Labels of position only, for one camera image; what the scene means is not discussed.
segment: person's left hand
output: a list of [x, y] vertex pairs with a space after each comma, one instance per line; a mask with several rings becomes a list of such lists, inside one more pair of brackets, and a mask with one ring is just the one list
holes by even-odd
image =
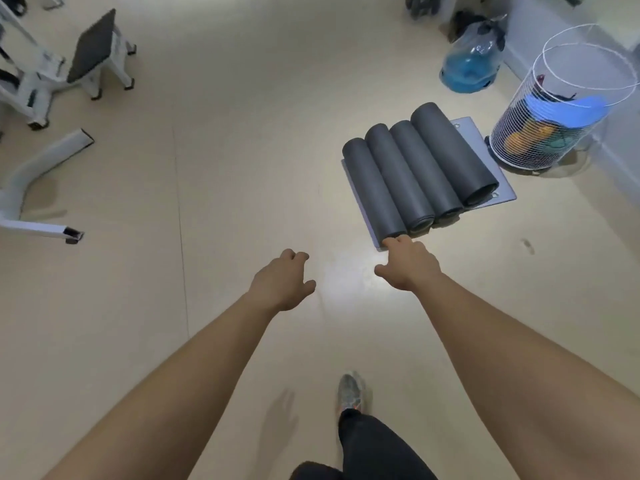
[[253, 303], [274, 313], [292, 310], [316, 290], [316, 282], [304, 282], [307, 253], [285, 249], [254, 276], [247, 293]]

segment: gray sneaker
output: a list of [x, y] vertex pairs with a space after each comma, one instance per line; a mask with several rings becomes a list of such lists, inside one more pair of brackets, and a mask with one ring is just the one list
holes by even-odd
[[359, 373], [355, 371], [345, 373], [338, 384], [338, 416], [346, 409], [356, 409], [366, 412], [366, 385]]

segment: blue object in plastic bag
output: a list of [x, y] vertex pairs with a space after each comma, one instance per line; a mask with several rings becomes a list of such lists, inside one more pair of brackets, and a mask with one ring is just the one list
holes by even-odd
[[440, 71], [442, 83], [457, 93], [491, 86], [504, 50], [504, 31], [488, 20], [472, 23], [454, 44]]

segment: person's right arm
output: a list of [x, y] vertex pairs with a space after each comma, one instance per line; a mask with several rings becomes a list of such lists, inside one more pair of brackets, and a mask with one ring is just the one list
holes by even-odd
[[375, 273], [418, 297], [521, 479], [640, 479], [638, 396], [464, 289], [421, 242], [383, 243], [388, 265]]

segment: hand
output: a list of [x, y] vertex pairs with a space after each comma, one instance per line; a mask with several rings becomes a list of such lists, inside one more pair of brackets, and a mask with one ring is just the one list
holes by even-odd
[[247, 293], [253, 303], [274, 313], [292, 310], [316, 290], [316, 282], [303, 282], [307, 253], [285, 249], [254, 276]]
[[442, 275], [440, 263], [420, 241], [401, 235], [397, 239], [388, 237], [382, 244], [389, 250], [389, 263], [377, 265], [374, 272], [394, 288], [415, 292]]

